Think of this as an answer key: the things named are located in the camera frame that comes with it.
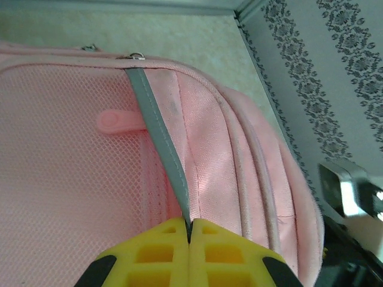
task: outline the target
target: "patterned wallpaper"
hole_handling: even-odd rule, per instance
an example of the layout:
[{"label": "patterned wallpaper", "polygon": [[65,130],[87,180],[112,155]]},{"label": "patterned wallpaper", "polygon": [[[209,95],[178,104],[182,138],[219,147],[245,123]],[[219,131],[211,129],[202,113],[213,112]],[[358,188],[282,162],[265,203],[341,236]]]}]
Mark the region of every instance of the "patterned wallpaper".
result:
[{"label": "patterned wallpaper", "polygon": [[369,19],[370,6],[381,14],[383,2],[358,2],[271,0],[241,23],[288,145],[323,206],[319,162],[348,158],[383,174],[383,38]]}]

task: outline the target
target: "pink fabric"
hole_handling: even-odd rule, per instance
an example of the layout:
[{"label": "pink fabric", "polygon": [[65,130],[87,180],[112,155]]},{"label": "pink fabric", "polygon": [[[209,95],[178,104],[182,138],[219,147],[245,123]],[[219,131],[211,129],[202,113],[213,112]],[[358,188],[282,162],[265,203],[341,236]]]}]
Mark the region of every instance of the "pink fabric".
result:
[{"label": "pink fabric", "polygon": [[312,286],[321,215],[255,104],[181,64],[116,57],[0,43],[2,286],[71,286],[100,251],[181,215],[129,67],[145,68],[185,170],[191,217],[274,248]]}]

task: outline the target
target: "metal zipper slider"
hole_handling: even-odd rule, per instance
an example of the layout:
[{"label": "metal zipper slider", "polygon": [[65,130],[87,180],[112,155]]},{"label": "metal zipper slider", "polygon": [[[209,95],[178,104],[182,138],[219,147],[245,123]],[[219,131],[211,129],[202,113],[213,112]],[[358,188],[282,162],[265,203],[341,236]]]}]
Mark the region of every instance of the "metal zipper slider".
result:
[{"label": "metal zipper slider", "polygon": [[94,44],[90,44],[90,45],[88,45],[88,46],[81,47],[81,49],[82,49],[83,51],[87,51],[87,52],[97,52],[97,51],[100,50],[100,49],[98,49],[98,48],[96,47],[96,45],[94,45]]},{"label": "metal zipper slider", "polygon": [[132,53],[128,56],[119,56],[116,59],[118,59],[118,60],[121,60],[121,59],[124,59],[124,60],[145,60],[146,58],[145,58],[144,54],[142,54],[142,53]]}]

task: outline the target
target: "gray reflective strip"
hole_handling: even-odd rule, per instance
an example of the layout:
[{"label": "gray reflective strip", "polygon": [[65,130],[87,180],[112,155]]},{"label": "gray reflective strip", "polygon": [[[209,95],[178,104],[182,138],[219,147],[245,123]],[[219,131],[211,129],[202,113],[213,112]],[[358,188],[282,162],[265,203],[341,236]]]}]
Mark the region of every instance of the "gray reflective strip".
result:
[{"label": "gray reflective strip", "polygon": [[160,156],[186,223],[190,226],[189,189],[180,158],[165,126],[146,74],[141,68],[126,69],[147,130]]}]

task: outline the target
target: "yellow plastic grip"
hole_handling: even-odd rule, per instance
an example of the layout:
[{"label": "yellow plastic grip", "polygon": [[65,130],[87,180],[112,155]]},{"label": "yellow plastic grip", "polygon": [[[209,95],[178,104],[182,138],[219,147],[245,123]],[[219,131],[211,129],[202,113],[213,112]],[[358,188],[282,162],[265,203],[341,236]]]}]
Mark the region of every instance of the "yellow plastic grip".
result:
[{"label": "yellow plastic grip", "polygon": [[170,219],[101,253],[75,287],[301,286],[280,255],[207,220],[191,237]]}]

